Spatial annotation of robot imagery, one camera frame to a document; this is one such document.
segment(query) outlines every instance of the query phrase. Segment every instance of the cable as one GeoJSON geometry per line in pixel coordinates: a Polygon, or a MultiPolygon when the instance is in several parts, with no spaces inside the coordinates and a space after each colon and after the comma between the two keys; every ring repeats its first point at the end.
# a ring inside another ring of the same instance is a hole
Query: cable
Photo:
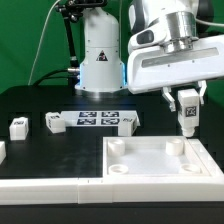
{"type": "Polygon", "coordinates": [[[60,70],[54,70],[52,72],[47,73],[46,75],[44,75],[43,77],[41,77],[40,79],[38,79],[33,86],[38,86],[44,79],[47,79],[48,77],[58,74],[58,73],[62,73],[62,72],[68,72],[68,69],[60,69],[60,70]]]}
{"type": "Polygon", "coordinates": [[[216,26],[216,27],[222,27],[224,28],[224,24],[222,23],[210,23],[210,22],[206,22],[200,19],[196,19],[196,22],[202,25],[207,25],[207,26],[216,26]]]}
{"type": "Polygon", "coordinates": [[[44,79],[41,79],[38,81],[38,83],[34,83],[33,86],[38,86],[42,81],[47,80],[47,79],[73,79],[76,76],[74,75],[68,75],[68,76],[57,76],[57,77],[46,77],[44,79]]]}
{"type": "Polygon", "coordinates": [[[31,85],[31,81],[32,81],[32,78],[33,78],[34,69],[35,69],[35,66],[36,66],[36,63],[37,63],[37,59],[38,59],[39,54],[40,54],[40,49],[41,49],[41,46],[42,46],[42,43],[43,43],[43,38],[44,38],[44,35],[45,35],[45,31],[46,31],[46,28],[47,28],[47,25],[48,25],[48,21],[49,21],[51,12],[53,11],[54,7],[55,7],[60,1],[61,1],[61,0],[57,0],[57,1],[52,5],[52,7],[50,8],[50,10],[49,10],[49,12],[48,12],[48,14],[47,14],[47,17],[46,17],[46,20],[45,20],[45,23],[44,23],[44,27],[43,27],[43,30],[42,30],[42,34],[41,34],[41,37],[40,37],[40,41],[39,41],[39,45],[38,45],[38,49],[37,49],[37,53],[36,53],[36,56],[35,56],[35,59],[34,59],[34,62],[33,62],[33,66],[32,66],[32,69],[31,69],[30,78],[29,78],[29,82],[28,82],[28,85],[29,85],[29,86],[31,85]]]}

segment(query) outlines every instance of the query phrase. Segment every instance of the white block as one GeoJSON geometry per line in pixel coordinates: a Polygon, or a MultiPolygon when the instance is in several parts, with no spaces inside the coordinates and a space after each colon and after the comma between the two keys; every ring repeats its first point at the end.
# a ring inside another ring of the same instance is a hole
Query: white block
{"type": "Polygon", "coordinates": [[[78,203],[112,203],[113,186],[100,178],[79,179],[78,203]]]}
{"type": "Polygon", "coordinates": [[[0,164],[6,157],[5,142],[0,142],[0,164]]]}
{"type": "Polygon", "coordinates": [[[195,89],[181,90],[178,91],[178,100],[180,102],[178,121],[183,135],[191,137],[194,134],[194,128],[199,125],[199,94],[195,89]]]}
{"type": "Polygon", "coordinates": [[[65,120],[61,118],[59,113],[47,113],[45,116],[46,125],[52,133],[65,132],[65,120]]]}
{"type": "Polygon", "coordinates": [[[125,142],[121,139],[113,139],[108,141],[108,155],[119,157],[125,154],[125,142]]]}
{"type": "Polygon", "coordinates": [[[118,136],[130,137],[137,129],[137,117],[124,117],[118,124],[118,136]]]}
{"type": "Polygon", "coordinates": [[[9,127],[11,141],[25,140],[29,131],[28,118],[15,118],[9,127]]]}

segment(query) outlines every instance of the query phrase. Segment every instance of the white casing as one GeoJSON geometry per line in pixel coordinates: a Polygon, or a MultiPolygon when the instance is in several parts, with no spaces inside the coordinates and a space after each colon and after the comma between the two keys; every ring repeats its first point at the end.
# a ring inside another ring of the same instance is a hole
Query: white casing
{"type": "Polygon", "coordinates": [[[85,59],[80,65],[76,89],[115,92],[124,87],[123,63],[119,58],[119,24],[101,8],[84,11],[85,59]],[[99,56],[104,52],[106,59],[99,56]]]}
{"type": "MultiPolygon", "coordinates": [[[[192,12],[196,16],[198,11],[199,0],[142,0],[143,13],[145,18],[145,29],[150,23],[164,15],[185,11],[192,12]]],[[[134,6],[129,9],[130,25],[133,28],[136,17],[134,6]]]]}
{"type": "Polygon", "coordinates": [[[128,59],[128,88],[141,93],[223,77],[223,58],[224,35],[199,39],[193,50],[175,54],[159,46],[135,50],[128,59]]]}
{"type": "Polygon", "coordinates": [[[178,121],[182,127],[183,135],[192,137],[194,128],[199,126],[199,94],[195,89],[178,91],[180,111],[178,121]]]}
{"type": "MultiPolygon", "coordinates": [[[[144,30],[133,35],[128,44],[129,54],[138,48],[150,47],[153,45],[160,45],[166,39],[167,31],[164,21],[166,15],[177,13],[177,12],[189,12],[195,17],[198,11],[199,0],[142,0],[143,14],[144,14],[144,30]],[[151,25],[157,19],[160,19],[159,23],[151,25]],[[137,36],[145,31],[152,31],[154,34],[153,42],[148,44],[138,44],[136,39],[137,36]]],[[[129,9],[129,19],[131,29],[133,28],[136,17],[139,15],[135,14],[134,6],[132,5],[129,9]]]]}

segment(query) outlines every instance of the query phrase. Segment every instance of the small white cube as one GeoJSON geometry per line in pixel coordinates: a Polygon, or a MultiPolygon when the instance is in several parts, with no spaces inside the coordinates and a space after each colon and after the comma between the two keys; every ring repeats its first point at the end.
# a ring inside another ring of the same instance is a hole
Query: small white cube
{"type": "Polygon", "coordinates": [[[130,137],[137,129],[137,116],[124,117],[118,124],[118,136],[130,137]]]}
{"type": "Polygon", "coordinates": [[[180,111],[178,120],[183,128],[199,125],[199,94],[195,89],[178,91],[180,111]]]}
{"type": "Polygon", "coordinates": [[[15,118],[9,127],[11,141],[25,140],[29,131],[28,118],[15,118]]]}
{"type": "Polygon", "coordinates": [[[6,157],[5,142],[0,142],[0,164],[6,157]]]}
{"type": "Polygon", "coordinates": [[[65,132],[65,120],[59,113],[47,113],[45,116],[46,125],[53,134],[65,132]]]}

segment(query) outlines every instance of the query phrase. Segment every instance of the black and white pattern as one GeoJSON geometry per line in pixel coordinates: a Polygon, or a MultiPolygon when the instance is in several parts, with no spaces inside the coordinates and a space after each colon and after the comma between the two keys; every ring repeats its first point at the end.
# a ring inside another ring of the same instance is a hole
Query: black and white pattern
{"type": "Polygon", "coordinates": [[[120,119],[111,118],[111,119],[102,119],[101,125],[118,125],[120,122],[120,119]]]}
{"type": "Polygon", "coordinates": [[[119,112],[117,111],[102,112],[102,117],[119,117],[119,112]]]}
{"type": "Polygon", "coordinates": [[[88,112],[88,111],[82,111],[79,113],[79,117],[96,117],[97,112],[88,112]]]}
{"type": "Polygon", "coordinates": [[[58,119],[60,118],[59,116],[51,116],[51,119],[58,119]]]}
{"type": "Polygon", "coordinates": [[[124,118],[123,121],[124,121],[124,122],[132,122],[133,119],[130,119],[130,118],[124,118]]]}
{"type": "Polygon", "coordinates": [[[24,124],[24,121],[16,121],[16,122],[14,123],[14,125],[22,125],[22,124],[24,124]]]}
{"type": "Polygon", "coordinates": [[[78,119],[77,125],[96,125],[96,119],[78,119]]]}
{"type": "Polygon", "coordinates": [[[197,115],[197,107],[187,107],[186,117],[195,117],[197,115]]]}

